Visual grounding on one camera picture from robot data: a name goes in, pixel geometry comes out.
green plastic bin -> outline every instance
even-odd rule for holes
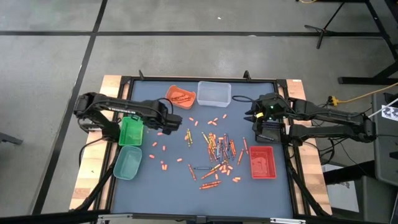
[[[144,125],[141,119],[125,117],[122,120],[122,128],[119,137],[120,146],[140,146]]]
[[[113,169],[113,175],[122,180],[133,179],[142,159],[142,151],[138,147],[123,146]]]

wooden board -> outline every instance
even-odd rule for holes
[[[105,75],[101,86],[100,93],[107,96],[117,97],[119,91],[119,85],[121,81],[121,76],[118,75]],[[289,96],[294,98],[305,99],[304,89],[301,80],[287,80]],[[127,88],[123,91],[123,98],[125,99],[127,95]],[[111,119],[113,112],[105,111],[104,114],[108,119]],[[311,125],[311,122],[304,123],[305,125]],[[89,133],[87,142],[93,141],[101,137],[101,132]],[[314,139],[309,139],[311,143],[315,143]],[[84,199],[90,194],[95,185],[98,183],[101,166],[104,159],[106,148],[106,142],[100,141],[86,148],[83,154],[83,159],[81,162],[81,167],[76,180],[75,190],[72,195],[72,201],[70,203],[70,208],[76,208],[79,206]],[[116,149],[116,144],[113,144],[112,153],[114,155],[114,150]],[[318,151],[311,145],[303,145],[299,147],[303,173],[305,178],[305,183],[309,191],[314,196],[315,200],[320,203],[322,208],[331,214],[331,208],[329,204],[329,198],[326,191],[325,181],[323,179],[322,168],[320,165],[320,160],[318,157]],[[100,208],[104,208],[105,201],[109,189],[109,181],[104,186],[103,195],[101,198]],[[298,210],[300,214],[304,214],[303,203],[301,199],[301,194],[299,188],[295,185],[295,192],[298,204]]]
[[[119,86],[120,86],[121,76],[120,75],[105,75],[101,90],[102,93],[111,97],[118,97]],[[123,91],[124,99],[127,98],[127,91]],[[113,112],[103,111],[102,112],[109,120],[112,120]],[[87,143],[92,142],[95,139],[102,137],[101,131],[90,132],[87,137]],[[116,150],[117,144],[112,145],[111,158],[113,159],[114,151]],[[94,189],[95,185],[100,179],[100,173],[102,168],[102,163],[104,161],[106,149],[106,141],[98,141],[86,147],[83,157],[81,160],[81,165],[79,173],[77,175],[77,180],[75,184],[75,189],[73,191],[72,200],[70,202],[69,208],[73,209],[83,203],[84,199],[90,194]],[[103,189],[103,194],[101,198],[100,208],[105,207],[105,201],[108,194],[109,181],[106,183]]]
[[[304,87],[301,80],[286,80],[287,91],[290,97],[305,100]],[[311,121],[294,121],[295,124],[302,124],[305,126],[311,126]],[[315,139],[308,139],[314,145],[317,145]],[[326,189],[325,180],[323,178],[323,172],[321,162],[319,160],[318,149],[310,144],[303,144],[300,146],[300,158],[302,163],[302,169],[304,173],[305,185],[311,192],[315,200],[321,205],[321,207],[327,213],[331,214],[331,207],[329,203],[329,196]],[[295,185],[295,192],[297,196],[298,210],[300,214],[304,214],[303,203],[301,199],[300,189]]]

yellow cord plug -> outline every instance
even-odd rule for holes
[[[329,96],[329,101],[332,106],[337,106],[339,100],[335,96]]]

white label sticker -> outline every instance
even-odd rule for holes
[[[381,116],[383,118],[391,119],[393,121],[398,121],[398,108],[394,108],[392,106],[384,106],[384,105],[381,105],[381,108],[383,109],[381,111]]]

clear plastic bin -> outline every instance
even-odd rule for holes
[[[227,107],[231,103],[231,84],[199,82],[197,101],[202,106]]]

